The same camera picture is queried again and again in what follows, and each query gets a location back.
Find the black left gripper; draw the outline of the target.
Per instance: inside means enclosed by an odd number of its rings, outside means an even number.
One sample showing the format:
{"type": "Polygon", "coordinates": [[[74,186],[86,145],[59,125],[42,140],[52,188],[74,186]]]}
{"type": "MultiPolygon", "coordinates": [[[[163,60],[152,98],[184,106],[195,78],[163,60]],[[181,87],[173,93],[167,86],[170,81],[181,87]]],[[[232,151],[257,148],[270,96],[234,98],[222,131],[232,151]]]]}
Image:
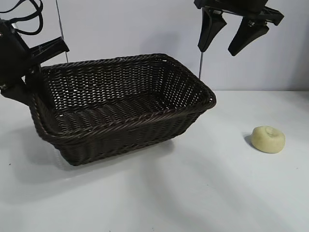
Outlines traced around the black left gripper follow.
{"type": "Polygon", "coordinates": [[[2,96],[31,104],[31,94],[36,93],[47,108],[52,108],[45,87],[41,64],[68,52],[62,37],[29,48],[16,29],[7,20],[0,21],[0,93],[2,96]],[[20,80],[26,75],[26,84],[20,80]]]}

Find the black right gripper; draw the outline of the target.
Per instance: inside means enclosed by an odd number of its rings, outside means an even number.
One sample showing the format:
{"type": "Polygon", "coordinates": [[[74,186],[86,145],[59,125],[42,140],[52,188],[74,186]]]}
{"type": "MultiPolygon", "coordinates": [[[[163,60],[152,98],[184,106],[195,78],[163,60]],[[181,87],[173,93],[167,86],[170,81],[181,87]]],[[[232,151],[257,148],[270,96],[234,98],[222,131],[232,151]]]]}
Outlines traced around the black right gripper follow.
{"type": "Polygon", "coordinates": [[[202,26],[198,48],[205,52],[214,37],[227,25],[222,14],[228,13],[245,17],[228,47],[236,56],[248,44],[269,31],[267,22],[278,26],[284,15],[266,6],[267,0],[195,0],[194,5],[202,9],[202,26]]]}

